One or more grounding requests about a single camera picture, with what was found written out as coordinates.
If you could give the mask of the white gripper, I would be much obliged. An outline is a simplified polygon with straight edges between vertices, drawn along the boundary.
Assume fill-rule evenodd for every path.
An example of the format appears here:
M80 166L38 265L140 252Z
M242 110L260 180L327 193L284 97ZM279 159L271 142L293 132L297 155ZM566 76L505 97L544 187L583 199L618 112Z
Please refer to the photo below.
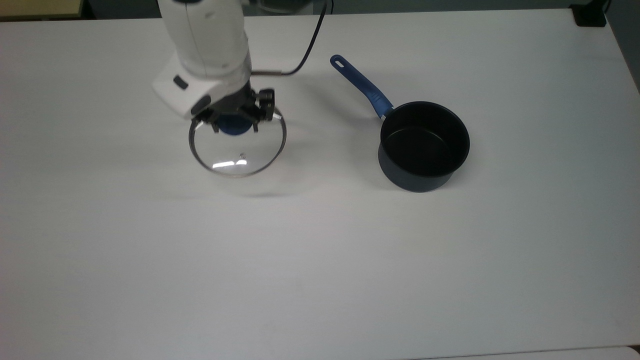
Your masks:
M218 119L221 112L208 108L222 99L241 91L250 82L253 69L251 55L247 54L238 68L221 77L194 75L183 64L177 53L172 54L152 84L153 91L179 117L192 119L192 132L207 125L214 133L220 132ZM250 88L245 101L245 116L254 132L261 123L270 122L275 113L275 90Z

